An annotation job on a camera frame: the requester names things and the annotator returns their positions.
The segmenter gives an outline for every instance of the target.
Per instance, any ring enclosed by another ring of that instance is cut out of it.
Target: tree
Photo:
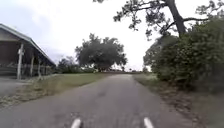
[[[122,69],[122,72],[125,72],[125,67],[124,66],[122,66],[121,69]]]
[[[143,68],[142,68],[142,72],[143,73],[148,73],[149,71],[148,71],[148,68],[146,67],[146,66],[144,66]]]
[[[61,73],[79,73],[80,67],[75,64],[73,57],[67,56],[59,61],[58,70]]]
[[[218,12],[220,15],[223,15],[224,11],[221,9],[223,5],[224,3],[221,0],[217,3],[210,0],[208,6],[199,6],[196,13],[200,15],[207,15],[207,18],[198,19],[194,17],[183,18],[176,7],[175,0],[129,0],[122,7],[122,10],[117,12],[117,15],[114,16],[114,20],[121,21],[123,17],[131,17],[132,23],[129,28],[138,30],[136,26],[140,24],[142,20],[137,16],[137,14],[140,11],[145,11],[146,22],[148,25],[146,30],[147,36],[150,36],[153,30],[158,30],[161,34],[166,33],[169,29],[175,30],[173,27],[174,25],[176,25],[179,35],[183,35],[186,32],[186,27],[184,25],[185,22],[207,21],[212,17],[213,12]],[[169,8],[173,16],[173,20],[166,17],[163,11],[165,8]]]
[[[181,38],[162,36],[147,50],[144,63],[160,80],[194,89],[197,80],[214,78],[224,69],[222,26],[224,19],[217,18],[195,24]]]
[[[75,52],[81,66],[94,67],[101,72],[109,70],[114,64],[123,66],[127,63],[123,47],[116,38],[100,39],[90,34],[89,40],[84,40]]]

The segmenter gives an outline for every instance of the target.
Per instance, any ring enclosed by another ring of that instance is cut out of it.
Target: building
[[[55,63],[28,36],[0,24],[0,76],[48,75]]]

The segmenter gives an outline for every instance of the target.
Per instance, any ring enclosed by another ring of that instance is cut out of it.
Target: white handlebar grip
[[[154,128],[152,125],[152,122],[147,117],[144,118],[144,124],[145,124],[145,128]]]
[[[81,124],[82,124],[81,119],[77,118],[74,120],[71,128],[81,128]]]

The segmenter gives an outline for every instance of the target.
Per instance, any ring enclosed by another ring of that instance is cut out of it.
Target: white post
[[[41,79],[41,71],[40,71],[40,63],[41,63],[41,60],[40,60],[40,58],[38,59],[38,77],[39,77],[39,79]]]
[[[32,55],[31,64],[30,64],[30,76],[33,76],[33,63],[34,63],[34,55]]]
[[[20,49],[18,50],[19,60],[18,60],[18,67],[17,67],[17,79],[21,79],[21,67],[22,67],[22,59],[23,59],[23,43],[21,43]]]

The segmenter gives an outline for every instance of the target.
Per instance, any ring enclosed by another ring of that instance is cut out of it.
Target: grass verge
[[[182,92],[176,87],[168,86],[166,82],[159,81],[154,74],[138,74],[133,75],[133,77],[152,92],[159,94],[168,105],[192,120],[197,125],[197,128],[205,127],[201,117],[193,109],[193,101],[195,100],[193,93]]]
[[[18,88],[15,93],[0,97],[0,108],[55,95],[109,75],[110,74],[62,74],[43,80],[34,80],[32,84]]]

